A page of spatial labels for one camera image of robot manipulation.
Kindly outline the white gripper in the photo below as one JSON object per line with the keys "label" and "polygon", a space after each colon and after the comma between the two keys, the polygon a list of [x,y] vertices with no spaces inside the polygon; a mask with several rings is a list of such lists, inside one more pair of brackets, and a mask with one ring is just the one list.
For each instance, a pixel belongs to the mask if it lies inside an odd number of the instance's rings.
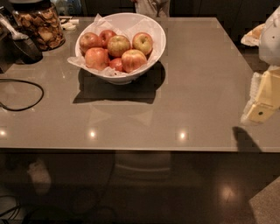
{"label": "white gripper", "polygon": [[[265,24],[259,24],[241,38],[245,46],[259,46],[259,58],[271,66],[280,66],[280,6]],[[265,123],[280,109],[280,67],[270,67],[264,73],[254,73],[249,100],[243,110],[241,123]]]}

